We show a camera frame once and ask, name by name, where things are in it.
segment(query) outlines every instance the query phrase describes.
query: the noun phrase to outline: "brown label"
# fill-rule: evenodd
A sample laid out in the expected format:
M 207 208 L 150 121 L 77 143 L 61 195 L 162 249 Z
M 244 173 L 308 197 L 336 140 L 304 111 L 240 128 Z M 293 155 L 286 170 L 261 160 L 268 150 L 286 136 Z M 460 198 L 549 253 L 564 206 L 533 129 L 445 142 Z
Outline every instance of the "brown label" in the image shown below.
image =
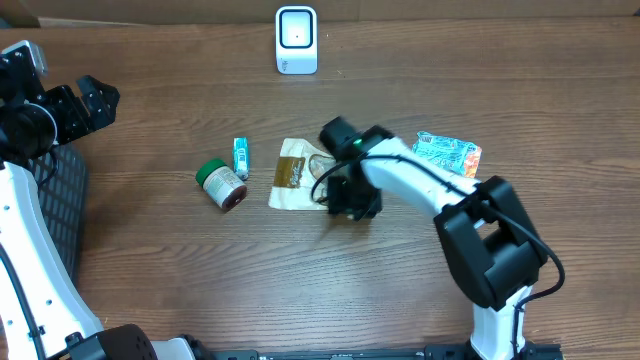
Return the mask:
M 281 157 L 276 166 L 276 177 L 273 186 L 297 189 L 304 169 L 304 158 Z

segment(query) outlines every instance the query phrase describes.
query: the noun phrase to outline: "robotic arm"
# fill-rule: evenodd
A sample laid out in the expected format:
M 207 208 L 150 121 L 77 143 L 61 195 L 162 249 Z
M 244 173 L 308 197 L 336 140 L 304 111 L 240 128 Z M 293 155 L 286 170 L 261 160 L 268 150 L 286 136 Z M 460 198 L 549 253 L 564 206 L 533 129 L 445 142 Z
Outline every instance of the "robotic arm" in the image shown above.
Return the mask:
M 44 55 L 30 42 L 20 42 L 0 56 L 0 257 L 4 265 L 0 267 L 0 316 L 10 359 L 308 358 L 299 354 L 267 357 L 255 351 L 209 352 L 186 335 L 152 342 L 135 325 L 103 330 L 64 269 L 43 221 L 38 184 L 25 166 L 58 145 L 113 123 L 119 93 L 90 76 L 78 81 L 81 99 L 64 85 L 44 91 L 39 80 L 44 74 Z M 381 190 L 402 197 L 434 218 L 451 274 L 474 303 L 475 326 L 467 346 L 427 346 L 424 352 L 386 358 L 562 357 L 559 346 L 533 345 L 522 337 L 524 304 L 554 292 L 564 278 L 559 260 L 538 240 L 507 182 L 494 177 L 480 183 L 439 169 L 378 126 L 359 133 L 337 118 L 323 128 L 320 140 L 339 162 L 314 186 L 315 190 L 327 180 L 320 201 L 327 203 L 329 213 L 350 214 L 355 220 L 372 218 L 382 210 Z M 475 229 L 494 221 L 500 228 L 481 239 Z M 556 289 L 529 296 L 547 256 L 559 266 L 561 281 Z M 329 358 L 335 356 L 358 358 L 350 353 Z M 385 358 L 380 352 L 363 352 L 360 357 Z M 314 354 L 314 358 L 323 356 Z

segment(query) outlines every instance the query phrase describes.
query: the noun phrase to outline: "green lid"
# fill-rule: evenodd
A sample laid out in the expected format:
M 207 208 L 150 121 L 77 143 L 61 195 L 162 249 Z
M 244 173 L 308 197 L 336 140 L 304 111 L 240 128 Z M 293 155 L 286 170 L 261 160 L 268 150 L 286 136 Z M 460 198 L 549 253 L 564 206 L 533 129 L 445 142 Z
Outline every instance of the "green lid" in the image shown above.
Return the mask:
M 207 177 L 211 175 L 212 172 L 218 170 L 219 168 L 227 166 L 221 159 L 215 158 L 209 160 L 206 164 L 202 165 L 200 170 L 196 173 L 196 181 L 200 186 L 204 185 L 204 181 L 207 180 Z

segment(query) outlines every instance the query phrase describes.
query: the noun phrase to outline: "white electronic device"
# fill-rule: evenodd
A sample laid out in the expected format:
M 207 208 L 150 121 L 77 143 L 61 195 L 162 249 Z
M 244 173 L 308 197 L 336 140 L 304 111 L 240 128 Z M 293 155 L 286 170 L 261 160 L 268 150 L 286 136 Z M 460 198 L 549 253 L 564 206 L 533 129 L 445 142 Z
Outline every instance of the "white electronic device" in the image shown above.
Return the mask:
M 276 13 L 276 64 L 286 75 L 318 70 L 318 16 L 309 6 L 283 6 Z

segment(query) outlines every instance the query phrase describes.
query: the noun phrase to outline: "tabletop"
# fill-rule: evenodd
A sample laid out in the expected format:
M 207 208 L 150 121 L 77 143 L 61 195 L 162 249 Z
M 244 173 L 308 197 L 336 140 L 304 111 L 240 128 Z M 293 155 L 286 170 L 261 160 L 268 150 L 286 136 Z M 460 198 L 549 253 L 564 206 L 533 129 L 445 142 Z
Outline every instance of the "tabletop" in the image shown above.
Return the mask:
M 342 115 L 409 145 L 418 131 L 480 145 L 477 177 L 512 182 L 567 271 L 528 305 L 526 337 L 567 359 L 640 356 L 640 19 L 322 23 L 311 76 L 277 73 L 273 32 L 0 31 L 44 48 L 45 87 L 90 74 L 120 90 L 116 123 L 76 142 L 90 171 L 77 285 L 105 327 L 259 351 L 468 339 L 431 219 L 391 195 L 368 223 L 267 205 L 283 139 L 321 148 Z M 231 162 L 234 137 L 249 139 L 249 192 L 222 213 L 194 175 Z M 549 262 L 536 288 L 556 279 Z

